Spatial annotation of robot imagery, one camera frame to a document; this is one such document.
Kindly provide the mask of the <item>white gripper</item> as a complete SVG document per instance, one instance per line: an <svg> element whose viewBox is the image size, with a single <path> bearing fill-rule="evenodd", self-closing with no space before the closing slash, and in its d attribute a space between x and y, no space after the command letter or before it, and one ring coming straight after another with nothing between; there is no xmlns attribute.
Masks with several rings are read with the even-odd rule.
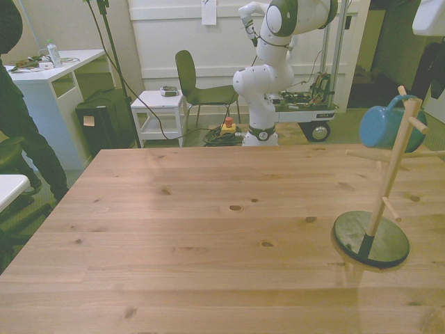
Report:
<svg viewBox="0 0 445 334"><path fill-rule="evenodd" d="M421 0L412 30L415 35L444 36L444 0Z"/></svg>

